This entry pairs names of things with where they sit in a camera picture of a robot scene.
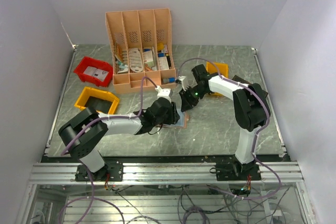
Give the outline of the pink leather card holder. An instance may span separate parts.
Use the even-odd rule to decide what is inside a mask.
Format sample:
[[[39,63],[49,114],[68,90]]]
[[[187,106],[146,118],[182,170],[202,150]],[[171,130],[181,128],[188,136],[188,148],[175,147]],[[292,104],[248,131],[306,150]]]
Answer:
[[[180,116],[180,119],[177,121],[176,124],[163,124],[163,128],[173,128],[173,129],[186,129],[187,123],[190,119],[189,114],[187,112],[182,112],[181,108],[177,108],[178,115]]]

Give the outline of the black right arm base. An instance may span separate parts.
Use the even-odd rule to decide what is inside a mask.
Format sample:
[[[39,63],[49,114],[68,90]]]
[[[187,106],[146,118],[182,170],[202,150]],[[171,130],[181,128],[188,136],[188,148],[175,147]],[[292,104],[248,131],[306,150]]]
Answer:
[[[216,163],[209,172],[216,175],[217,181],[261,180],[259,166],[255,162]]]

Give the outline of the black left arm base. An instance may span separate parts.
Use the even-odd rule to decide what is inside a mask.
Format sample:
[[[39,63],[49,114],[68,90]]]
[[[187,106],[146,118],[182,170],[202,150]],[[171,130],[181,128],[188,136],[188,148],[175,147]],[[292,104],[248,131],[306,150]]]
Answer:
[[[91,177],[94,182],[121,182],[123,180],[124,166],[119,161],[109,161],[97,172],[92,172]],[[75,174],[76,182],[89,182],[88,169],[84,164],[77,167]]]

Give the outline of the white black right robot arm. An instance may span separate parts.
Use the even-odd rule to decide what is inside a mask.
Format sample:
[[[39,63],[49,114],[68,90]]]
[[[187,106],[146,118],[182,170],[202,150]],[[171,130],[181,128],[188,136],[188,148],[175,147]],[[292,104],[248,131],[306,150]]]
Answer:
[[[240,127],[238,147],[235,157],[239,161],[231,167],[236,179],[244,179],[250,173],[247,165],[255,157],[259,133],[270,122],[270,108],[266,96],[258,83],[245,84],[224,77],[220,72],[209,73],[204,65],[192,69],[196,85],[191,87],[186,76],[178,76],[177,83],[182,86],[179,95],[181,111],[193,109],[207,94],[219,93],[232,100],[235,120]]]

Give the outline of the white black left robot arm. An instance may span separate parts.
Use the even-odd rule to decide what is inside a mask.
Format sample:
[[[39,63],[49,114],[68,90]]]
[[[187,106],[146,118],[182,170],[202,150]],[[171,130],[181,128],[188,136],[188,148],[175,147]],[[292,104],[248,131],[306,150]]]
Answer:
[[[104,136],[142,135],[156,126],[175,125],[179,120],[175,102],[158,98],[150,107],[125,115],[107,115],[88,107],[65,123],[58,134],[66,146],[63,154],[81,161],[94,180],[102,180],[107,167],[96,146]]]

